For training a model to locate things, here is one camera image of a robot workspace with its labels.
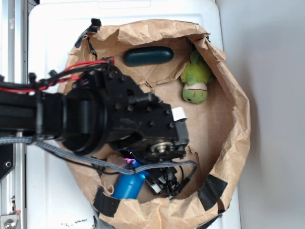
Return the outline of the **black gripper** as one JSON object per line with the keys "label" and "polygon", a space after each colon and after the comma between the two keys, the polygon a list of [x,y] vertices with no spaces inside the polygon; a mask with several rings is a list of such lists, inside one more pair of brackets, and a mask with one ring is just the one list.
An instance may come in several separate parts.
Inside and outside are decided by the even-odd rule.
{"label": "black gripper", "polygon": [[[144,163],[183,159],[189,143],[184,121],[175,121],[172,108],[158,96],[145,93],[135,81],[111,70],[97,71],[94,79],[104,102],[106,128],[103,143],[119,151],[131,151]],[[110,155],[106,160],[126,168],[127,160]],[[145,176],[156,195],[174,198],[181,192],[175,167],[153,168]]]}

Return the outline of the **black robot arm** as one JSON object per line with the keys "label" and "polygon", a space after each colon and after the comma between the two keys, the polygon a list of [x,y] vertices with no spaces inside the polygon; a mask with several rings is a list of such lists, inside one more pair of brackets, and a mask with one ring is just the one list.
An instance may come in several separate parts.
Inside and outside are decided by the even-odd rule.
{"label": "black robot arm", "polygon": [[144,182],[156,194],[179,194],[176,178],[189,142],[184,118],[143,92],[115,66],[99,64],[30,84],[0,83],[0,142],[36,143],[57,157],[120,175],[115,198],[136,198]]}

